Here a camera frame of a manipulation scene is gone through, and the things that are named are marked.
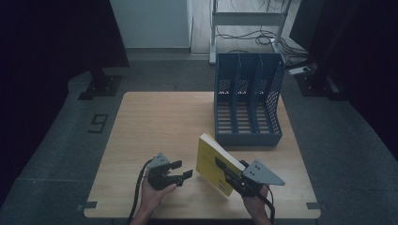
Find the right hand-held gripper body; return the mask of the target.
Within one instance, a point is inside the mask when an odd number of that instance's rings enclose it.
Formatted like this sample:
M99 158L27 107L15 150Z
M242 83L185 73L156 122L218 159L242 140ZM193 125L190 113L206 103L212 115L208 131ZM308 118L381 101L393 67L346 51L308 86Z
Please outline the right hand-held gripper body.
M233 176L224 175L225 181L242 197L257 196L263 185L285 185L280 176L258 160L253 161L248 168L243 166L243 171L237 171Z

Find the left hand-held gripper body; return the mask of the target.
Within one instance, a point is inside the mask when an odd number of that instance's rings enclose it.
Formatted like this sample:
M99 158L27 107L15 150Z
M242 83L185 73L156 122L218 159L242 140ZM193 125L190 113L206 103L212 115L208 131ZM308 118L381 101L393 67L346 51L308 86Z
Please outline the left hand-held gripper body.
M176 184L178 187L182 186L183 180L180 175L168 174L171 170L171 163L163 153L158 153L148 164L147 181L154 189L161 190L172 184Z

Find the yellow book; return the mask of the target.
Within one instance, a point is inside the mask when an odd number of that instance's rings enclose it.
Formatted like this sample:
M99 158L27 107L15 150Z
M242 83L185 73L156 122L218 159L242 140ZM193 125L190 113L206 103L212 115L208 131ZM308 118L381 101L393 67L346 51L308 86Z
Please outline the yellow book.
M195 170L221 193L229 197L233 187L225 181L224 171L216 164L217 159L238 175L245 170L245 166L225 151L209 134L202 134L198 142Z

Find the blue file rack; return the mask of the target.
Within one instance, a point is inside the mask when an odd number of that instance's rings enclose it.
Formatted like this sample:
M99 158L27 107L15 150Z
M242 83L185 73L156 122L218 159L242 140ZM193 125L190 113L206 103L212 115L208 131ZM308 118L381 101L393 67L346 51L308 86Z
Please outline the blue file rack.
M222 146L275 146L285 62L279 53L220 53L214 88L215 138Z

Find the person's left hand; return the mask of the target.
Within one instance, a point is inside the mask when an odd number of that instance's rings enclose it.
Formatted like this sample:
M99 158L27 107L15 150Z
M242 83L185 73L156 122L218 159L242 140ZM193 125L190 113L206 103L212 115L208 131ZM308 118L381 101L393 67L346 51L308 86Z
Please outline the person's left hand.
M142 197L140 210L147 216L151 216L161 204L163 197L176 189L176 184L169 185L161 190L154 189L145 179L142 184Z

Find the person's right hand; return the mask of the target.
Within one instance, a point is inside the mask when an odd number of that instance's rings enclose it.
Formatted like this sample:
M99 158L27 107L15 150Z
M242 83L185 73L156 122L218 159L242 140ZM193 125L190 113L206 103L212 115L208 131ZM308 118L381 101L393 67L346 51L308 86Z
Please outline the person's right hand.
M243 197L242 201L250 216L263 212L267 213L265 204L258 197Z

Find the black stand base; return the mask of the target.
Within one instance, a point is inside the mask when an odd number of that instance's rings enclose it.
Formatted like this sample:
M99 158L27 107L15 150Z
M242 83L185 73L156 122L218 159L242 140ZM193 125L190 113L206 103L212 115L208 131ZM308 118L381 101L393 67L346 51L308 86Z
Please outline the black stand base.
M101 67L90 70L92 80L79 100L92 100L94 97L114 97L122 81L120 75L106 75Z
M295 76L301 94L305 97L326 97L337 100L342 92L331 78L330 67L319 64L315 70Z

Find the white power strip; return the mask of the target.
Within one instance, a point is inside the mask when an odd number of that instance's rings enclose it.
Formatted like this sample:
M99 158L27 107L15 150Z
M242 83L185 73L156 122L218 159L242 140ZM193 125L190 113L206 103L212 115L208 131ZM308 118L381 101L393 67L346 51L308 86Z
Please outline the white power strip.
M288 74L291 76L309 72L311 69L309 67L297 67L297 68L292 68L288 70Z

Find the dark curtain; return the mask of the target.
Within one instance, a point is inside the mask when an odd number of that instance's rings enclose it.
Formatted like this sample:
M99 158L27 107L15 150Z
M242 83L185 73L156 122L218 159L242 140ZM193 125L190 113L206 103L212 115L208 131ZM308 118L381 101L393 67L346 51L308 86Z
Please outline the dark curtain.
M69 93L128 63L111 0L0 0L0 206Z
M398 0L301 0L290 37L398 160Z

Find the white metal desk frame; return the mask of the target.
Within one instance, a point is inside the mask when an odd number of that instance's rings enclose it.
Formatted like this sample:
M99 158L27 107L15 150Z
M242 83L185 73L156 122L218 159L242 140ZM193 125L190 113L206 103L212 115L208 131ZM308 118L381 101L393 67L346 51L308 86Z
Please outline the white metal desk frame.
M280 40L292 0L283 4L281 12L219 12L218 0L210 0L209 64L216 64L216 29L218 26L277 26L275 38L271 42L272 50L280 53Z

